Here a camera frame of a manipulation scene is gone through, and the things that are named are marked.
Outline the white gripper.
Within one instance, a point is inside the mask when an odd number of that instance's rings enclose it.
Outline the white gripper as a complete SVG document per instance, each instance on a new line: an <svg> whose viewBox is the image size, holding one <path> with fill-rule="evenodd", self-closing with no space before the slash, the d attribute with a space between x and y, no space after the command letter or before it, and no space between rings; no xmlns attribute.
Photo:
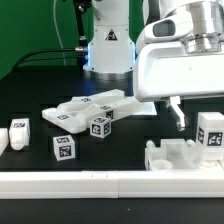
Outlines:
<svg viewBox="0 0 224 224"><path fill-rule="evenodd" d="M178 131L186 129L181 99L224 95L224 52L189 55L181 42L145 46L136 61L134 96L142 102L165 100Z"/></svg>

